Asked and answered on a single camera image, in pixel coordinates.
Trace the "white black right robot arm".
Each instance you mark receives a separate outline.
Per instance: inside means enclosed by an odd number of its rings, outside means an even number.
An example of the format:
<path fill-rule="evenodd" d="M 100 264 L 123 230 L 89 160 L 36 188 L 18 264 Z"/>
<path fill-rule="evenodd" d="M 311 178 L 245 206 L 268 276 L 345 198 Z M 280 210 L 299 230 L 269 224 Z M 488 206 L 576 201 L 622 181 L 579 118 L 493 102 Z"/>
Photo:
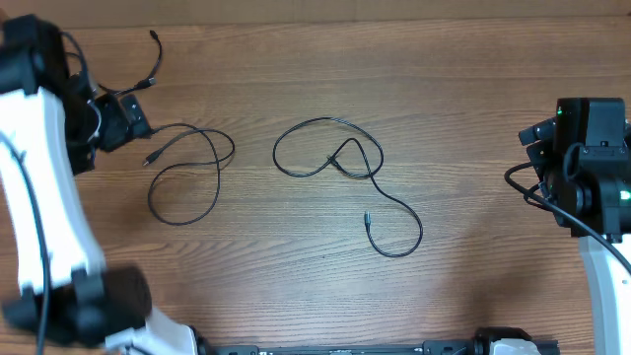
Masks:
<path fill-rule="evenodd" d="M 595 352 L 630 351 L 630 124 L 619 98 L 563 98 L 520 132 L 556 223 L 579 242 Z"/>

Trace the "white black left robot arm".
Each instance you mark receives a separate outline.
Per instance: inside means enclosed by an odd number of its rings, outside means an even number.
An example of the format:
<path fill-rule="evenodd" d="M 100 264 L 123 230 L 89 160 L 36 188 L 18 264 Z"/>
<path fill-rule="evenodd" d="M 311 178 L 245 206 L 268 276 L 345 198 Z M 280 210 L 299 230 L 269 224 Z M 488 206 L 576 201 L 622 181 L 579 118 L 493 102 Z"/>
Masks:
<path fill-rule="evenodd" d="M 206 354 L 207 342 L 152 302 L 135 265 L 110 268 L 75 178 L 98 152 L 146 138 L 132 95 L 100 93 L 87 68 L 71 73 L 70 35 L 33 15 L 4 22 L 1 183 L 18 250 L 20 297 L 2 314 L 36 344 L 80 344 L 119 354 Z"/>

